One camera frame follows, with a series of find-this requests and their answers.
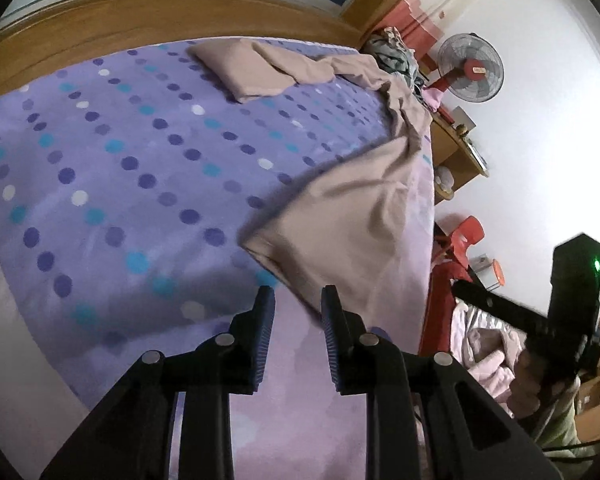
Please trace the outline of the green sleeved right forearm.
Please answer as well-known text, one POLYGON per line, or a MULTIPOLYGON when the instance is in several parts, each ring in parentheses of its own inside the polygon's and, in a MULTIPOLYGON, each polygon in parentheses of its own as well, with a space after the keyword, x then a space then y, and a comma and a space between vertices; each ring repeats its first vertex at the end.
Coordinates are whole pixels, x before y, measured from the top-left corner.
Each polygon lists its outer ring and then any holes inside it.
POLYGON ((576 404, 574 398, 580 388, 580 380, 566 389, 556 402, 541 416, 540 422, 532 432, 532 439, 540 448, 558 448, 550 450, 545 456, 560 471, 564 479, 580 479, 591 467, 593 458, 600 452, 600 444, 590 444, 576 448, 581 441, 578 437, 576 421, 576 404))

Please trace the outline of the person's right hand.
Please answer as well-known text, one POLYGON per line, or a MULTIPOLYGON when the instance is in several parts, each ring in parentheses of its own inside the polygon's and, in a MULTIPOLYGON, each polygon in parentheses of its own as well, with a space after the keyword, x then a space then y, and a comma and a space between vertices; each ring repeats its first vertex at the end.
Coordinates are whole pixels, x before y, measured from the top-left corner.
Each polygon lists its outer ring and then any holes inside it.
POLYGON ((550 401, 572 401, 581 385, 580 378, 576 377, 570 384, 555 382, 549 386, 545 361, 528 350, 518 356, 514 374, 506 404, 516 419, 544 411, 550 401))

